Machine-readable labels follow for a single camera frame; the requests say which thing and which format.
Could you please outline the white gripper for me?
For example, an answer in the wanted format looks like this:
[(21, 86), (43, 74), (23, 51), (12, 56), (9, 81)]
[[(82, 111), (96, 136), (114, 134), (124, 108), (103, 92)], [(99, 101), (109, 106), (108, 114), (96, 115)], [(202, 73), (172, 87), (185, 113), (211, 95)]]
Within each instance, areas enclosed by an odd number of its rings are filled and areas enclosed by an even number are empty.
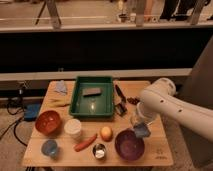
[(156, 117), (157, 117), (156, 113), (152, 112), (149, 108), (145, 107), (142, 102), (139, 102), (136, 105), (136, 109), (130, 118), (130, 122), (133, 126), (138, 125), (140, 123), (150, 125), (154, 122)]

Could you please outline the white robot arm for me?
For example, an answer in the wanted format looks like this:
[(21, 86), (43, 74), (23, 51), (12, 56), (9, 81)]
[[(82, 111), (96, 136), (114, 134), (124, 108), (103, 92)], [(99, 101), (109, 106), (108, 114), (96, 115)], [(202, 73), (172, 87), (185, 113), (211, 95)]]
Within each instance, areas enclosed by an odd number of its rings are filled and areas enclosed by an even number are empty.
[(142, 89), (131, 124), (151, 124), (161, 114), (213, 142), (213, 109), (179, 100), (175, 93), (176, 86), (168, 78), (160, 78)]

